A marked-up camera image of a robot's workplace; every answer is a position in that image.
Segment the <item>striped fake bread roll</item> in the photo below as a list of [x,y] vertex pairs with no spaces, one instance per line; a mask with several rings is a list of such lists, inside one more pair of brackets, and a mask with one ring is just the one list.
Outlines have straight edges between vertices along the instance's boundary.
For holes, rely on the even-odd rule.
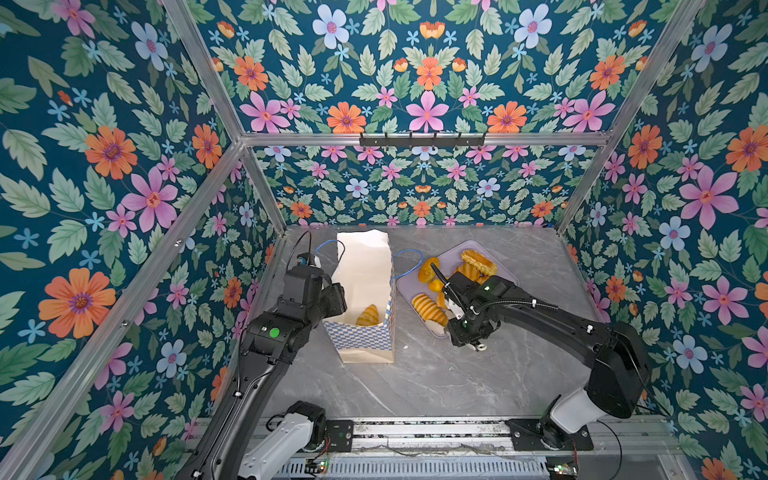
[[456,269],[456,273],[461,273],[472,282],[476,282],[482,276],[482,273],[477,267],[466,262],[462,263]]

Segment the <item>croissant shaped fake bread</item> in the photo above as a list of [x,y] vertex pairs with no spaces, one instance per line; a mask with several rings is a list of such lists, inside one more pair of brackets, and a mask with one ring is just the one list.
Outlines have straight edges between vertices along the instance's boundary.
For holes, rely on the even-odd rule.
[[355,325],[360,327],[373,327],[380,323],[378,308],[376,305],[371,304],[359,315]]

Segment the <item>metal tongs with white tips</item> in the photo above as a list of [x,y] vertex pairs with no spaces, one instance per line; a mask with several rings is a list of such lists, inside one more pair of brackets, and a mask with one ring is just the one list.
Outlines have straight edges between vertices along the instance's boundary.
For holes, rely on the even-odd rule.
[[445,327],[451,343],[456,347],[468,346],[476,352],[484,352],[487,349],[483,338],[487,333],[488,324],[474,311],[474,307],[468,304],[450,280],[434,267],[436,277],[444,283],[442,292],[446,297],[446,306],[452,317]]

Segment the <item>blue checkered paper bag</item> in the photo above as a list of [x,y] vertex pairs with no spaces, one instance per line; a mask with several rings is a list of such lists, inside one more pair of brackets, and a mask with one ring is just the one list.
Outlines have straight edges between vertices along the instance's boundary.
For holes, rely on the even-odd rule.
[[[323,322],[331,342],[346,364],[392,364],[395,362],[395,273],[394,260],[403,254],[416,256],[417,268],[424,261],[414,249],[394,251],[389,235],[382,230],[341,232],[331,241],[337,246],[337,264],[332,280],[345,291],[347,310]],[[381,323],[356,326],[366,307],[378,308]]]

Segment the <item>lilac plastic tray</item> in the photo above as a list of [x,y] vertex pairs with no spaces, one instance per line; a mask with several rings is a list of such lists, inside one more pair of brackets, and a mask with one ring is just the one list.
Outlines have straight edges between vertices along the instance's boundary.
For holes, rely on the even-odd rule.
[[419,267],[416,268],[415,271],[399,278],[396,281],[396,286],[398,292],[408,302],[408,305],[412,308],[412,310],[419,316],[424,326],[436,338],[448,337],[448,332],[446,329],[447,323],[440,323],[436,320],[426,320],[421,314],[420,310],[413,305],[413,299],[416,297],[428,297],[446,317],[450,317],[452,312],[449,309],[439,306],[440,302],[438,301],[438,298],[440,297],[440,293],[438,292],[436,286],[430,286],[430,284],[436,280],[437,277],[433,275],[426,282],[422,282],[419,277],[420,272],[426,269],[431,270],[431,266],[436,265],[440,267],[442,273],[446,277],[450,277],[464,264],[464,260],[462,259],[461,255],[465,251],[469,250],[476,251],[478,254],[494,263],[497,266],[498,274],[502,278],[510,280],[515,284],[519,283],[518,278],[508,268],[506,268],[500,260],[495,258],[488,249],[483,247],[475,240],[466,240],[441,254],[427,255],[424,261]]

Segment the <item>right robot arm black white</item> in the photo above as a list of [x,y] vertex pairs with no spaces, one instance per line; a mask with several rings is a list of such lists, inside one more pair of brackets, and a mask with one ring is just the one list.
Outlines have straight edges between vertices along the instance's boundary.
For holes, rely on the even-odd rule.
[[443,287],[452,312],[447,331],[456,347],[486,349],[485,340],[511,324],[550,342],[590,369],[585,386],[556,397],[526,435],[533,448],[562,450],[592,422],[630,418],[650,380],[644,341],[626,323],[604,324],[570,313],[492,276],[480,284],[456,273]]

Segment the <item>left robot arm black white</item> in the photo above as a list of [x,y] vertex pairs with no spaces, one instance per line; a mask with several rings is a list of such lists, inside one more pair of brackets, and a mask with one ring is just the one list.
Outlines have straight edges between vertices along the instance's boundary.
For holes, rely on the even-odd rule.
[[312,330],[346,311],[344,289],[321,268],[296,265],[276,305],[252,320],[231,383],[179,479],[235,479],[259,419]]

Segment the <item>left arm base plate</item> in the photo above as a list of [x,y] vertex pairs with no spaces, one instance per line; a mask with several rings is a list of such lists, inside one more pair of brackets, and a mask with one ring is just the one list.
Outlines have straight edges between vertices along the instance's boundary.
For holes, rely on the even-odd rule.
[[327,420],[327,452],[349,453],[352,451],[355,422],[348,419]]

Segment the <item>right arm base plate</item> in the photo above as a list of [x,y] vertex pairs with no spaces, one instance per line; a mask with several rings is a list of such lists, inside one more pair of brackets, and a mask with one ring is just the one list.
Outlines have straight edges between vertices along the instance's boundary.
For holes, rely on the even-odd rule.
[[593,451],[594,443],[586,426],[567,433],[549,419],[510,418],[504,422],[510,430],[515,451]]

